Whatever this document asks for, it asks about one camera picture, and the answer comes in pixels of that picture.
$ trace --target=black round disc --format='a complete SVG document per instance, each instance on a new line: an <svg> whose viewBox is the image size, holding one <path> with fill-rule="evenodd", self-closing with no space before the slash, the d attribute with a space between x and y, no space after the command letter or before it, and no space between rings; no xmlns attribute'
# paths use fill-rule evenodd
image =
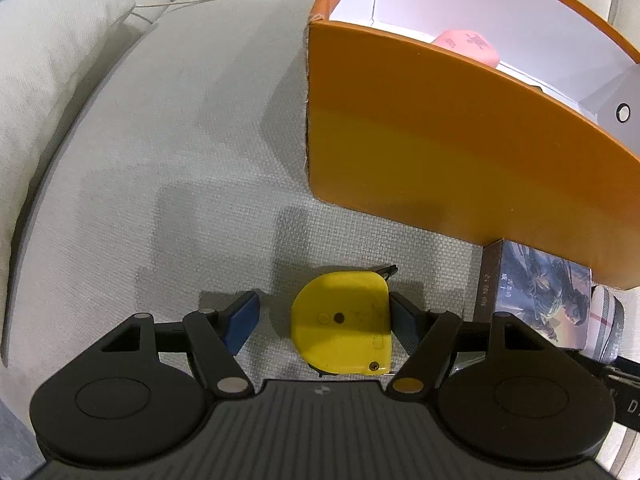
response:
<svg viewBox="0 0 640 480"><path fill-rule="evenodd" d="M510 463L591 456L613 422L606 387L577 364L554 361L555 352L510 353L517 356L487 359L444 382L438 410L446 426L476 452Z"/></svg>
<svg viewBox="0 0 640 480"><path fill-rule="evenodd" d="M38 441L57 458L81 465L123 466L184 441L204 417L206 400L187 374L159 362L142 366L70 367L31 401Z"/></svg>

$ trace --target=pink eraser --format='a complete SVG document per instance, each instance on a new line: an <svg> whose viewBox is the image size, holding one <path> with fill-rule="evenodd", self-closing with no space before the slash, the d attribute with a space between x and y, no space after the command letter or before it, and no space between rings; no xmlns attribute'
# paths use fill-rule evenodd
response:
<svg viewBox="0 0 640 480"><path fill-rule="evenodd" d="M482 37L482 34L473 30L445 30L431 44L452 50L494 68L500 63L497 51Z"/></svg>

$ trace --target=book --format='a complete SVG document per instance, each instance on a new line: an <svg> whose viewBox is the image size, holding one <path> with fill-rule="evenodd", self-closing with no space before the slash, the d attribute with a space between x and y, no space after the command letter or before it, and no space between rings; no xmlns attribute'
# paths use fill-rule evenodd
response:
<svg viewBox="0 0 640 480"><path fill-rule="evenodd" d="M482 252L474 321L509 312L556 346L583 349L590 302L589 267L508 240Z"/></svg>

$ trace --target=orange box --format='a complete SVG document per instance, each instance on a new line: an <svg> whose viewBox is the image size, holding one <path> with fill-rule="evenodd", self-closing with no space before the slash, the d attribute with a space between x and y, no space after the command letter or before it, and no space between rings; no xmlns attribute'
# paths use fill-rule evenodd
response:
<svg viewBox="0 0 640 480"><path fill-rule="evenodd" d="M500 64L431 44L450 28L480 32ZM508 238L591 267L601 283L640 285L638 62L577 0L317 0L310 187L346 208L482 246ZM632 109L624 123L619 102Z"/></svg>

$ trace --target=yellow tape measure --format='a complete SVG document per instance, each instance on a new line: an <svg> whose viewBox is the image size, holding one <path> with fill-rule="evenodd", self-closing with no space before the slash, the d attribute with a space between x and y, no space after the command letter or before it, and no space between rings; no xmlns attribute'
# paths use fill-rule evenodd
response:
<svg viewBox="0 0 640 480"><path fill-rule="evenodd" d="M331 272L307 283L291 307L291 338L317 370L388 373L391 330L385 279L360 270Z"/></svg>

